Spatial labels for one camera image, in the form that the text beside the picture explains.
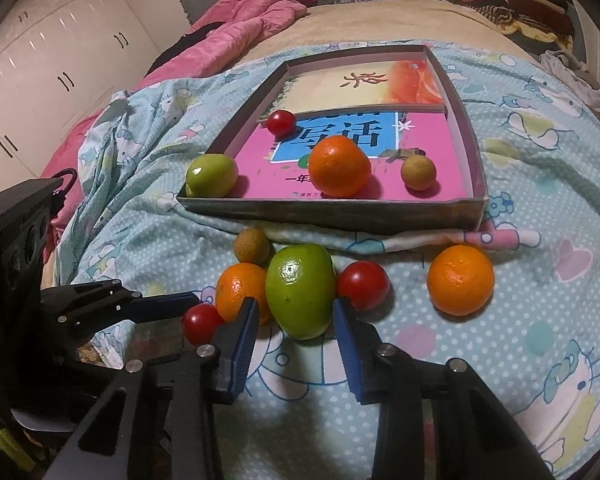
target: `green apple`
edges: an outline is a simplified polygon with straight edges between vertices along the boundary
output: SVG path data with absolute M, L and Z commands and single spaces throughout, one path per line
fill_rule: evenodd
M 186 176 L 190 198 L 224 198 L 238 180 L 238 165 L 222 153 L 205 153 L 189 166 Z
M 331 323 L 336 275 L 318 244 L 289 246 L 271 259 L 265 281 L 267 303 L 282 330 L 294 339 L 318 337 Z

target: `red tomato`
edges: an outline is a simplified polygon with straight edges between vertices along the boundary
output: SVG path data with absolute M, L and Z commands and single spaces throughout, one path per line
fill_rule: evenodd
M 338 297 L 349 298 L 359 311 L 382 303 L 390 287 L 384 269 L 373 262 L 353 262 L 338 276 Z
M 286 110 L 277 110 L 267 117 L 267 130 L 276 137 L 288 137 L 296 130 L 296 116 Z
M 216 328 L 224 323 L 216 307 L 210 303 L 199 303 L 187 310 L 182 317 L 184 335 L 192 345 L 211 343 Z

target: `orange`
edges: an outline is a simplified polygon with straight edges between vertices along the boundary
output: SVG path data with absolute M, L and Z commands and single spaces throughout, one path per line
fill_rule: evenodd
M 216 309 L 226 322 L 235 321 L 244 298 L 255 298 L 260 307 L 260 324 L 271 319 L 264 280 L 267 271 L 255 264 L 227 267 L 216 283 Z
M 456 245 L 442 251 L 429 267 L 427 288 L 433 305 L 450 316 L 480 310 L 493 294 L 493 265 L 475 247 Z
M 309 177 L 325 195 L 346 198 L 359 192 L 371 176 L 371 162 L 349 137 L 318 142 L 309 155 Z

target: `white wardrobe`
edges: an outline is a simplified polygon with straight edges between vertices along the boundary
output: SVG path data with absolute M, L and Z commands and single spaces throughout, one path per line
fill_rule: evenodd
M 72 126 L 159 52 L 125 0 L 22 0 L 0 26 L 0 191 L 39 176 Z

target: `polka dot pattern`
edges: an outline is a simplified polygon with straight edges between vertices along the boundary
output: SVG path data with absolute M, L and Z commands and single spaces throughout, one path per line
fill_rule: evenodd
M 452 77 L 476 133 L 491 196 L 489 220 L 497 231 L 518 236 L 519 248 L 490 254 L 496 272 L 491 303 L 462 321 L 441 317 L 430 304 L 425 281 L 436 249 L 369 256 L 386 269 L 394 292 L 385 315 L 372 322 L 384 341 L 416 358 L 465 359 L 511 413 L 568 395 L 571 382 L 564 375 L 571 369 L 569 377 L 586 378 L 578 392 L 599 401 L 600 124 L 560 82 L 542 85 L 547 76 L 527 62 L 426 43 Z M 60 282 L 120 278 L 145 294 L 196 290 L 212 302 L 216 279 L 235 262 L 232 243 L 244 224 L 187 212 L 174 200 L 188 163 L 283 60 L 366 45 L 295 48 L 245 64 L 239 73 L 119 94 L 125 107 L 92 128 L 80 150 L 87 199 L 58 247 Z M 539 99 L 526 89 L 533 80 L 554 97 L 567 96 L 575 108 Z M 528 119 L 531 108 L 552 127 L 539 131 L 544 126 L 527 121 L 529 130 L 520 130 L 519 118 Z M 556 145 L 547 147 L 547 139 Z M 292 225 L 268 229 L 281 244 L 310 240 L 337 250 L 338 268 L 352 261 L 345 255 L 348 234 Z M 538 247 L 527 247 L 537 245 L 529 230 L 541 234 Z M 569 246 L 589 251 L 589 269 L 557 272 L 560 248 Z M 270 332 L 264 341 L 238 403 L 215 408 L 227 477 L 368 478 L 378 406 L 360 406 L 349 393 L 333 335 L 300 344 Z M 178 320 L 123 322 L 93 343 L 107 362 L 122 366 L 136 356 L 179 351 L 182 334 Z M 556 419 L 558 405 L 548 402 L 547 420 Z M 566 478 L 599 448 L 600 426 L 588 442 L 570 447 L 574 454 L 557 463 L 554 474 Z

